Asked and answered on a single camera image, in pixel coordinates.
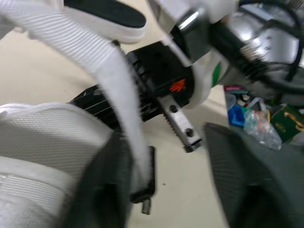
black mesh fabric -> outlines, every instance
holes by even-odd
[[[83,173],[62,228],[124,228],[131,209],[131,171],[127,141],[114,133]]]
[[[204,127],[215,185],[231,228],[304,227],[304,154],[268,149],[226,127]]]

orange logo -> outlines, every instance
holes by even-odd
[[[181,81],[178,81],[178,82],[174,82],[173,85],[170,87],[170,91],[171,92],[174,92],[174,91],[180,92],[182,89],[186,88],[185,82],[186,82],[185,79],[182,79]]]

plastic bag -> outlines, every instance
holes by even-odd
[[[255,112],[248,110],[245,112],[244,131],[255,137],[260,144],[280,150],[282,147],[282,140],[275,128],[268,121],[264,112]]]

blue package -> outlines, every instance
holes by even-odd
[[[241,106],[235,105],[228,110],[229,123],[233,126],[244,127],[245,117]]]

black cable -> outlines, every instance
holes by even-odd
[[[302,25],[301,22],[297,16],[297,14],[286,4],[275,1],[275,0],[241,0],[239,3],[239,6],[247,5],[247,4],[265,4],[265,5],[271,5],[271,6],[277,6],[287,12],[290,17],[294,20],[294,27],[293,27],[293,33],[299,34],[297,38],[299,38],[299,45],[298,45],[298,51],[295,58],[295,61],[290,65],[290,69],[288,74],[285,77],[285,80],[290,82],[292,81],[293,77],[297,73],[298,66],[301,62],[301,57],[303,53],[304,48],[304,39],[302,38]],[[298,86],[290,83],[285,83],[284,81],[279,82],[278,80],[273,79],[271,76],[264,75],[263,77],[259,78],[259,80],[263,81],[265,84],[268,84],[269,86],[273,87],[271,84],[273,83],[274,86],[277,89],[285,90],[291,90],[291,93],[297,93],[297,94],[304,94],[304,86]]]

